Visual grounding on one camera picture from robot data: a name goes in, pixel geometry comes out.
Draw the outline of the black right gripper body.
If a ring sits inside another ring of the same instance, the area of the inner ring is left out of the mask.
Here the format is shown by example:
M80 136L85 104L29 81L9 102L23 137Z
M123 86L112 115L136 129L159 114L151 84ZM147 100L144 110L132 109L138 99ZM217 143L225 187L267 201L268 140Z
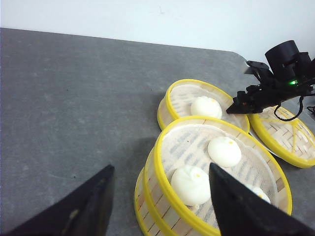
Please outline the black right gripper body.
M245 74L252 74L258 85L250 85L245 91L238 91L233 98L233 108L267 108L279 106L295 97L314 96L315 61L294 60L287 66L288 74L272 73L269 67L257 61L245 62Z

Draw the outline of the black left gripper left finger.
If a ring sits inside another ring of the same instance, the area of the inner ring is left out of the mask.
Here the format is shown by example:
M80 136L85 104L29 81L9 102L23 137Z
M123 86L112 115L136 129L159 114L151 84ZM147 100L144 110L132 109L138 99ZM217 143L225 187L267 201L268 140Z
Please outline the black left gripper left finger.
M103 236L113 209L115 168L107 165L8 236Z

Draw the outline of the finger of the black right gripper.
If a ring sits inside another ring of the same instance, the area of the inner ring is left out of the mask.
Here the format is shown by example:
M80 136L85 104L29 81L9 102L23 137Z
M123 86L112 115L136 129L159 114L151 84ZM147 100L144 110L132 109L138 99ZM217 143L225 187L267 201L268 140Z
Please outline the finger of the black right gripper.
M251 104L236 104L233 103L226 109L228 114L259 114L263 109Z

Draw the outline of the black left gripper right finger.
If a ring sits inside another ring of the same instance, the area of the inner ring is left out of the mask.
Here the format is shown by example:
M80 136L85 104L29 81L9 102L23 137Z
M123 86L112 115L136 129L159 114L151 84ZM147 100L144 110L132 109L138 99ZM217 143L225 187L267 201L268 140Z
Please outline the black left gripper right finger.
M313 236L315 231L258 197L215 163L211 200L223 236Z

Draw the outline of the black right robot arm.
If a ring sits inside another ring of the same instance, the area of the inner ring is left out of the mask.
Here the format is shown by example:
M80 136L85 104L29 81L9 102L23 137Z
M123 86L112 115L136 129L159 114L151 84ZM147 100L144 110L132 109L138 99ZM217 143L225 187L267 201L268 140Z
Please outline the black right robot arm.
M244 74L254 75L258 85L238 91L229 114L259 114L295 97L313 96L315 61L300 52L293 40L283 42L265 53L267 63L248 60Z

